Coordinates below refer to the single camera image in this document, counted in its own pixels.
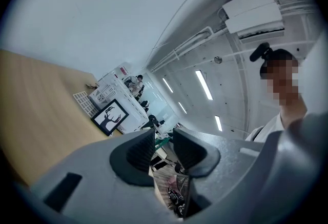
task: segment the wooden table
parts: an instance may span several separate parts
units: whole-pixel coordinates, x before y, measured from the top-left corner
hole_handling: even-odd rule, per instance
[[[76,149],[107,139],[72,96],[93,91],[85,86],[97,82],[91,73],[0,50],[0,74],[0,144],[28,186]]]

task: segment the white storage rack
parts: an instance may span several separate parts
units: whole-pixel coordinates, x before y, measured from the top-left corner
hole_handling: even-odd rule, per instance
[[[117,127],[123,134],[140,130],[148,122],[148,116],[138,101],[132,96],[123,81],[114,72],[108,73],[98,82],[99,87],[89,98],[101,110],[116,99],[129,116]]]

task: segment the fluorescent light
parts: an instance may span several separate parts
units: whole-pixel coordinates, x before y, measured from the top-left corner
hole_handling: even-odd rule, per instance
[[[168,86],[168,88],[170,89],[171,93],[173,93],[171,87],[169,86],[168,82],[166,82],[166,80],[163,78],[163,81],[165,82],[165,84]]]
[[[204,88],[204,91],[205,91],[205,93],[206,93],[207,98],[208,98],[209,100],[213,100],[212,95],[211,95],[211,93],[210,93],[210,90],[209,90],[209,88],[208,88],[208,86],[207,86],[207,84],[206,84],[206,82],[205,82],[204,76],[203,76],[203,74],[201,73],[201,71],[200,71],[200,70],[196,71],[196,75],[198,76],[198,79],[199,79],[201,85],[202,85],[203,88]]]
[[[215,116],[215,120],[217,123],[217,127],[219,128],[220,131],[222,131],[222,126],[221,126],[221,122],[220,122],[220,117],[218,117],[217,115]]]
[[[184,110],[184,112],[187,113],[187,112],[185,111],[185,109],[183,108],[182,104],[181,104],[180,102],[178,102],[178,103],[179,103],[179,105],[181,106],[181,108]]]

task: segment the deer silhouette picture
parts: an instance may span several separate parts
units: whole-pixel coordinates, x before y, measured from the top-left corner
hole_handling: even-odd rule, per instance
[[[105,110],[105,120],[100,123],[100,126],[103,128],[103,130],[106,133],[109,133],[109,130],[106,128],[106,125],[107,125],[108,122],[118,123],[121,119],[121,115],[119,115],[116,120],[113,120],[114,117],[109,118],[109,112],[112,109],[114,109],[114,107],[109,107],[108,109]]]

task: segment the person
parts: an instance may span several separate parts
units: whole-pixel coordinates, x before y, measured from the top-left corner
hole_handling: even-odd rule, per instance
[[[264,127],[254,129],[246,138],[247,141],[265,142],[271,132],[286,129],[307,112],[298,86],[293,82],[293,73],[298,73],[298,60],[284,49],[271,49],[262,58],[265,61],[260,68],[260,77],[266,80],[268,91],[279,100],[280,112]]]
[[[131,92],[131,94],[133,95],[133,97],[137,97],[138,94],[139,94],[139,92],[140,92],[140,90],[141,90],[142,87],[143,87],[142,78],[143,78],[143,77],[142,77],[141,74],[138,75],[138,76],[137,76],[137,83],[135,83],[135,84],[131,84],[131,85],[129,86],[130,92]]]

